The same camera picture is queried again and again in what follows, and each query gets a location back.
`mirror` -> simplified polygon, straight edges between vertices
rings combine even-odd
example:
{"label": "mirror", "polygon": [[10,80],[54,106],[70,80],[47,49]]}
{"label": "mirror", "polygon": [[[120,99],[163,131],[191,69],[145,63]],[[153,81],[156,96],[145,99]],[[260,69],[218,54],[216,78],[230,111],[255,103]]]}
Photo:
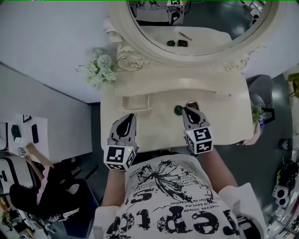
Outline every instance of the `mirror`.
{"label": "mirror", "polygon": [[212,54],[227,43],[237,45],[255,32],[267,14],[265,1],[142,0],[128,1],[128,7],[149,41],[186,56]]}

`green round object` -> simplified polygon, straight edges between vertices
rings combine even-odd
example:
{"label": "green round object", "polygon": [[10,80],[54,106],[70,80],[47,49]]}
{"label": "green round object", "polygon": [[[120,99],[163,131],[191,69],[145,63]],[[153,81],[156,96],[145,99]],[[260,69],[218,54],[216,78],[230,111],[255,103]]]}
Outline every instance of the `green round object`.
{"label": "green round object", "polygon": [[176,43],[174,42],[174,40],[170,40],[167,42],[167,46],[169,47],[174,47],[176,45]]}
{"label": "green round object", "polygon": [[181,105],[177,105],[176,107],[174,107],[174,113],[176,115],[182,115],[182,110],[183,110],[183,107]]}

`smartphone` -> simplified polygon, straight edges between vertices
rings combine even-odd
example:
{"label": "smartphone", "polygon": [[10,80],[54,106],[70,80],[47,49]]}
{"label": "smartphone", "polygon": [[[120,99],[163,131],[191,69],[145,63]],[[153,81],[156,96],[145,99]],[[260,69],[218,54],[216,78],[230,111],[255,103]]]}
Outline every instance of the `smartphone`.
{"label": "smartphone", "polygon": [[197,101],[189,102],[189,103],[186,104],[186,106],[199,110],[199,106],[198,106]]}
{"label": "smartphone", "polygon": [[38,143],[37,125],[31,126],[33,142]]}

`pink sleeve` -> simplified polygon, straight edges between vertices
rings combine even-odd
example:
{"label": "pink sleeve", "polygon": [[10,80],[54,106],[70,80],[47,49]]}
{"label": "pink sleeve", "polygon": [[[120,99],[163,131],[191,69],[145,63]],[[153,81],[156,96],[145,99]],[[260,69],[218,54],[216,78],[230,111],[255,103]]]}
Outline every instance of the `pink sleeve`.
{"label": "pink sleeve", "polygon": [[41,188],[38,190],[38,194],[37,194],[37,197],[36,197],[36,204],[37,205],[39,205],[39,203],[41,201],[41,198],[42,198],[42,195],[43,195],[43,191],[45,190],[46,185],[48,183],[49,170],[50,170],[50,167],[46,166],[44,171],[43,171],[44,178],[41,181]]}

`vanity table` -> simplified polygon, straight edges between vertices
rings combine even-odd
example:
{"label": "vanity table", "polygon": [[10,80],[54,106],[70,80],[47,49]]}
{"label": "vanity table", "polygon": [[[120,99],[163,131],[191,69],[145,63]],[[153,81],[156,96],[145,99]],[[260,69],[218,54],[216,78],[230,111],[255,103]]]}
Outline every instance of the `vanity table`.
{"label": "vanity table", "polygon": [[[233,41],[227,33],[207,28],[141,27],[127,2],[106,4],[110,17],[104,27],[118,46],[119,70],[115,85],[101,89],[102,148],[112,124],[131,112],[137,116],[138,152],[186,146],[183,119],[174,108],[191,101],[197,101],[208,118],[214,144],[234,144],[253,136],[249,93],[241,71],[279,23],[285,2],[267,2],[256,24]],[[163,43],[169,35],[175,41],[187,40],[178,31],[193,36],[188,48]],[[208,37],[199,42],[198,32]]]}

